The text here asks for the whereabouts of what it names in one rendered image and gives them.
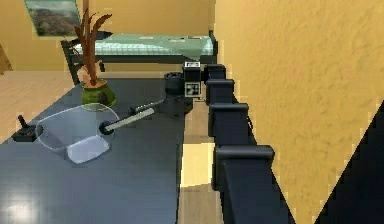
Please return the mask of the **clear glass bowl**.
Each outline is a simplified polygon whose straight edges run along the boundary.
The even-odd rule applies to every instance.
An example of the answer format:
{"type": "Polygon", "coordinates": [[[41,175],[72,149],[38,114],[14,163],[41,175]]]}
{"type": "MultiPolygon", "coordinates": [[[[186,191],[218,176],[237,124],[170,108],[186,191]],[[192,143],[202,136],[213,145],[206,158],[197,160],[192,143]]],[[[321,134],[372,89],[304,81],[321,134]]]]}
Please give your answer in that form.
{"type": "Polygon", "coordinates": [[[74,164],[84,164],[111,149],[114,134],[104,135],[100,127],[118,119],[108,106],[84,104],[43,118],[36,125],[36,133],[51,152],[74,164]]]}

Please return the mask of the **black joystick controller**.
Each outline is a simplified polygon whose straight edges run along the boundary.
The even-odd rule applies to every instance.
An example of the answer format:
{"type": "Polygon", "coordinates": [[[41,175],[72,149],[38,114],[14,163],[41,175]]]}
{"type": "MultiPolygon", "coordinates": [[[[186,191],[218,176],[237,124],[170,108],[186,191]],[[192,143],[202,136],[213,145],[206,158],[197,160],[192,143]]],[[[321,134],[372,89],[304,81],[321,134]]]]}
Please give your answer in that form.
{"type": "Polygon", "coordinates": [[[15,142],[34,142],[44,131],[41,125],[28,125],[22,115],[18,116],[18,120],[21,128],[11,136],[15,142]]]}

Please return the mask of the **brown houseplant in green pot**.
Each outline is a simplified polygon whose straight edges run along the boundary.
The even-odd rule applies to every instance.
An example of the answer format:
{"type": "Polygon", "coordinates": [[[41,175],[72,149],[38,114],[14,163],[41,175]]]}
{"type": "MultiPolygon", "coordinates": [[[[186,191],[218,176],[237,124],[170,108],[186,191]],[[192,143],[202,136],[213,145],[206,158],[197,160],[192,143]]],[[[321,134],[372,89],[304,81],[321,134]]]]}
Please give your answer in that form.
{"type": "Polygon", "coordinates": [[[74,27],[82,49],[82,52],[77,51],[76,55],[82,62],[81,68],[85,71],[81,103],[84,108],[89,110],[112,107],[116,103],[116,96],[108,86],[107,81],[97,76],[97,66],[101,64],[101,60],[96,60],[97,32],[111,17],[111,14],[102,15],[95,22],[92,22],[94,16],[95,14],[90,15],[89,9],[86,8],[81,24],[74,27]]]}

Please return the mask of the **framed landscape picture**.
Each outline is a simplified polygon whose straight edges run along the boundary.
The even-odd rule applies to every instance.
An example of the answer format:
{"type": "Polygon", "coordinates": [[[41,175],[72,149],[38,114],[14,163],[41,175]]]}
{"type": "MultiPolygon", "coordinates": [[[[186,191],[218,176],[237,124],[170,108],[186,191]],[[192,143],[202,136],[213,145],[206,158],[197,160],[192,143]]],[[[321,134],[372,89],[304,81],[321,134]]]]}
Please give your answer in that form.
{"type": "Polygon", "coordinates": [[[24,0],[39,37],[75,36],[81,19],[76,0],[24,0]]]}

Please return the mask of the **bed with green cover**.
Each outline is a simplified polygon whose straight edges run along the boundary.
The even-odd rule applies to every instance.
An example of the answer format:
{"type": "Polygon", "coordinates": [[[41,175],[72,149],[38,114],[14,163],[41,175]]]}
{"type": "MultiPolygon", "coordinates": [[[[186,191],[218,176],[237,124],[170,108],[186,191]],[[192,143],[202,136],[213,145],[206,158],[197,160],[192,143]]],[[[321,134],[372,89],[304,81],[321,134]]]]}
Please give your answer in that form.
{"type": "Polygon", "coordinates": [[[115,34],[101,31],[95,41],[97,60],[105,63],[180,64],[198,61],[217,62],[218,43],[208,35],[176,36],[164,34],[115,34]]]}

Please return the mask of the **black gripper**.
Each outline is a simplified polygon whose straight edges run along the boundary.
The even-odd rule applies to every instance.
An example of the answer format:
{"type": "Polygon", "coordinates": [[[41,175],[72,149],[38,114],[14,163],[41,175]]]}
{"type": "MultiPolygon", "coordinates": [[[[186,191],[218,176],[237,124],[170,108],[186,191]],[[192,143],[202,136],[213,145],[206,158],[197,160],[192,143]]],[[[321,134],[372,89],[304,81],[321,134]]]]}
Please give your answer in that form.
{"type": "Polygon", "coordinates": [[[115,122],[104,121],[99,125],[103,135],[110,135],[115,129],[132,124],[160,111],[172,118],[186,116],[193,109],[193,99],[185,96],[184,77],[181,72],[169,72],[164,75],[165,98],[136,108],[129,107],[129,117],[115,122]]]}

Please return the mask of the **dark grey table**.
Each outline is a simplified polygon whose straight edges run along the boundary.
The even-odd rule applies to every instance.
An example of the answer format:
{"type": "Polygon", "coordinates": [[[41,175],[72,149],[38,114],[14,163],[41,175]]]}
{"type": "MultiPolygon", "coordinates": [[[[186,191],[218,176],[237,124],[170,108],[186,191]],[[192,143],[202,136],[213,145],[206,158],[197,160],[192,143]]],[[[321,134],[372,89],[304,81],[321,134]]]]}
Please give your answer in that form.
{"type": "MultiPolygon", "coordinates": [[[[42,118],[80,106],[80,86],[42,112],[42,118]]],[[[122,128],[135,128],[154,115],[122,128]]],[[[105,224],[111,149],[85,164],[51,152],[39,140],[0,145],[0,224],[105,224]]]]}

